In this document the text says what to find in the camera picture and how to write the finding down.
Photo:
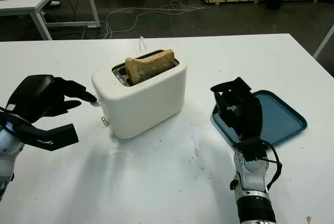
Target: bread slice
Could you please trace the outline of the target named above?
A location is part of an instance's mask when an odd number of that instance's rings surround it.
[[[138,84],[174,67],[174,52],[166,50],[146,58],[126,58],[126,74],[132,85]]]

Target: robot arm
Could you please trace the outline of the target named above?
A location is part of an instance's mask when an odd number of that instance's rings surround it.
[[[84,86],[74,81],[33,75],[16,88],[6,108],[0,108],[0,201],[14,179],[15,160],[25,144],[53,151],[78,142],[73,124],[48,131],[32,126],[43,116],[64,114],[81,105],[77,100],[65,101],[65,96],[91,103],[97,101]]]
[[[236,173],[230,184],[230,189],[234,190],[240,223],[274,224],[276,219],[268,190],[279,177],[282,164],[272,145],[260,138],[262,107],[250,90],[241,78],[212,87],[217,103],[213,112],[219,113],[240,140],[233,146]],[[273,150],[276,161],[268,160],[267,147]],[[269,162],[277,164],[277,171],[266,185]]]

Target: white table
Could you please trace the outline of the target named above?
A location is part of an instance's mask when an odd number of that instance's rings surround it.
[[[99,16],[94,0],[89,0],[94,21],[55,22],[46,23],[40,11],[49,0],[6,0],[0,1],[0,16],[29,14],[35,23],[43,40],[52,40],[48,27],[88,26],[100,27]]]
[[[129,140],[103,127],[102,110],[88,103],[41,119],[36,126],[44,129],[73,122],[79,143],[55,152],[25,146],[0,223],[238,223],[229,189],[233,151],[210,121],[210,87],[237,76],[253,91],[274,92],[308,122],[277,148],[283,170],[270,197],[278,223],[305,223],[306,216],[334,223],[334,80],[289,34],[145,43],[186,60],[182,111]],[[62,76],[93,91],[90,75],[100,66],[144,54],[139,39],[0,42],[0,49],[2,106],[27,75]]]

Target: teal tray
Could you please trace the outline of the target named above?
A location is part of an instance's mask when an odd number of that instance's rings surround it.
[[[254,92],[261,102],[263,126],[261,139],[276,146],[307,128],[304,117],[292,107],[267,90]],[[233,128],[228,127],[218,116],[212,113],[214,124],[227,138],[230,144],[238,142],[238,136]]]

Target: gray floor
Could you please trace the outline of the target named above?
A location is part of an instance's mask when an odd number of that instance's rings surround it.
[[[58,8],[50,8],[59,21],[69,21],[73,12],[67,0]],[[123,7],[157,8],[171,0],[96,0],[100,20],[109,12]],[[197,0],[180,0],[183,4],[200,7]],[[86,0],[79,0],[77,20],[91,18]],[[113,14],[109,20],[113,31],[130,28],[142,10],[128,9]],[[138,19],[129,32],[115,33],[113,38],[195,37],[235,34],[290,33],[310,54],[313,54],[334,23],[334,4],[326,2],[288,2],[277,10],[268,10],[265,3],[225,3],[220,6],[190,11],[183,15],[150,13]],[[51,29],[54,39],[80,39],[83,28]],[[88,39],[104,32],[104,27],[85,30]],[[0,17],[0,41],[41,40],[28,16]],[[331,39],[319,62],[334,76],[334,39]]]

